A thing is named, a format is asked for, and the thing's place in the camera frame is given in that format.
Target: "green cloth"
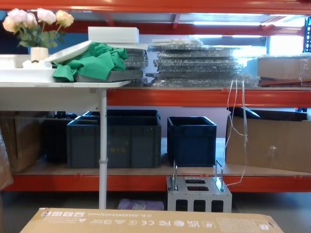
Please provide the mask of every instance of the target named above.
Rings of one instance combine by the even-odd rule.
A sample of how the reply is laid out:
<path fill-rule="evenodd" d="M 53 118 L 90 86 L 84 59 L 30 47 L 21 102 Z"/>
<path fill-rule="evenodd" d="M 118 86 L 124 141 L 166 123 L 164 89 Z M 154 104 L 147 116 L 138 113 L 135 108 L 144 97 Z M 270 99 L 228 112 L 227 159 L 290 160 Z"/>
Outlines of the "green cloth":
<path fill-rule="evenodd" d="M 80 75 L 106 80 L 110 71 L 126 69 L 124 60 L 127 58 L 125 49 L 116 49 L 101 43 L 92 43 L 88 49 L 79 56 L 63 62 L 54 63 L 57 67 L 53 74 L 55 79 L 63 82 L 74 82 L 74 75 Z"/>

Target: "white table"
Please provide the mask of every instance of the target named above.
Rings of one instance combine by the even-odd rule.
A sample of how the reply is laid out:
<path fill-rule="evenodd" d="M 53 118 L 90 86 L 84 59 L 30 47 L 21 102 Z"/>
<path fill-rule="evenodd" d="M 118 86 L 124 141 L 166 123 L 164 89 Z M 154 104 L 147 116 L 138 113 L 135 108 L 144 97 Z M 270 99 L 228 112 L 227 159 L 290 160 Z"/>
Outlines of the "white table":
<path fill-rule="evenodd" d="M 0 83 L 1 111 L 101 112 L 99 208 L 106 208 L 107 190 L 107 94 L 130 81 L 115 83 Z"/>

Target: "white cable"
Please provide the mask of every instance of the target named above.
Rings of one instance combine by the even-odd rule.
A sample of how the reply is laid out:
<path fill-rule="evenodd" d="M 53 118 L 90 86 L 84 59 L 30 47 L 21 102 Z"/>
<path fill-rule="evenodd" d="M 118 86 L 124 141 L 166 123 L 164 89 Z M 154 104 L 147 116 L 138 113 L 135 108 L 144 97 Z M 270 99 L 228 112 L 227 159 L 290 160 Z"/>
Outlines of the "white cable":
<path fill-rule="evenodd" d="M 234 105 L 233 105 L 232 115 L 233 115 L 233 113 L 234 113 L 235 105 L 236 105 L 236 101 L 234 102 Z M 241 175 L 240 180 L 239 180 L 238 182 L 235 182 L 235 183 L 227 184 L 227 186 L 235 185 L 235 184 L 241 183 L 242 180 L 243 180 L 243 177 L 244 177 L 244 175 L 245 175 L 245 171 L 246 171 L 246 167 L 247 167 L 247 152 L 246 152 L 246 143 L 247 143 L 247 119 L 246 119 L 246 110 L 245 110 L 245 86 L 244 86 L 244 80 L 242 81 L 242 106 L 243 106 L 244 134 L 240 134 L 237 130 L 235 130 L 235 131 L 236 131 L 238 134 L 244 136 L 245 166 L 244 166 L 244 170 L 243 170 L 243 173 L 242 173 L 242 175 Z M 231 128 L 235 129 L 235 128 L 233 127 L 231 114 L 230 114 L 229 116 L 230 116 L 230 121 L 231 121 Z M 226 144 L 225 144 L 225 149 L 226 149 L 226 147 L 227 147 L 227 144 L 228 144 L 228 141 L 229 141 L 229 138 L 230 138 L 230 135 L 231 135 L 231 128 L 230 128 L 230 133 L 229 133 L 227 142 L 226 142 Z"/>

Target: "floor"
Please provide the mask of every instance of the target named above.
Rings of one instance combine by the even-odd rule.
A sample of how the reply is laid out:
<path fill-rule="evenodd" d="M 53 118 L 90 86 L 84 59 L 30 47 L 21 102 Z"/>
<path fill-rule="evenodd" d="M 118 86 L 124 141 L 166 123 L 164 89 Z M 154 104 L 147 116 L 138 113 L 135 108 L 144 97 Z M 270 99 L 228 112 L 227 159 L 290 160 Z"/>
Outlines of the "floor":
<path fill-rule="evenodd" d="M 165 193 L 108 193 L 108 209 L 121 198 L 162 200 Z M 39 207 L 98 208 L 98 193 L 2 193 L 3 233 L 18 233 Z M 234 193 L 233 212 L 270 215 L 285 233 L 309 233 L 311 193 Z"/>

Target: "wire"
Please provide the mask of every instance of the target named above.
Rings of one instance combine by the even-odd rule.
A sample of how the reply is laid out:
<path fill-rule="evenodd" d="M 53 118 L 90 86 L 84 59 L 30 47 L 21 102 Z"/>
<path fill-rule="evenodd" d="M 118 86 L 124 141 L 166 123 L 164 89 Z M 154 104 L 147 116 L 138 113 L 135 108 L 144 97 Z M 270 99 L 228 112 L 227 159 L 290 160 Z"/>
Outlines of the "wire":
<path fill-rule="evenodd" d="M 245 175 L 246 167 L 247 167 L 247 151 L 246 151 L 246 143 L 247 143 L 247 119 L 246 119 L 246 110 L 245 110 L 245 85 L 244 85 L 244 80 L 243 80 L 243 81 L 242 81 L 242 106 L 243 106 L 244 134 L 241 134 L 241 133 L 239 133 L 239 132 L 234 128 L 233 122 L 232 122 L 232 116 L 233 116 L 233 114 L 234 114 L 234 109 L 235 109 L 235 105 L 236 105 L 236 101 L 237 101 L 237 92 L 238 92 L 238 81 L 237 81 L 237 79 L 236 79 L 235 81 L 236 81 L 236 95 L 235 95 L 235 101 L 234 101 L 234 105 L 233 105 L 232 114 L 229 114 L 229 118 L 230 118 L 230 122 L 231 122 L 231 127 L 230 127 L 230 131 L 229 131 L 228 139 L 227 139 L 226 144 L 225 144 L 224 156 L 225 156 L 225 151 L 226 151 L 226 148 L 227 148 L 227 145 L 228 145 L 228 141 L 229 141 L 230 136 L 231 136 L 231 130 L 234 129 L 239 135 L 244 136 L 245 166 L 244 166 L 244 170 L 243 170 L 243 173 L 242 173 L 242 175 L 241 175 L 240 180 L 239 180 L 238 182 L 235 182 L 235 183 L 227 184 L 227 186 L 235 185 L 235 184 L 241 183 L 242 180 L 243 180 L 243 177 L 244 177 L 244 175 Z M 230 98 L 230 94 L 231 94 L 233 82 L 234 82 L 234 80 L 232 80 L 232 82 L 231 82 L 231 87 L 230 87 L 229 96 L 228 96 L 228 102 L 227 102 L 228 109 L 229 109 L 229 98 Z"/>

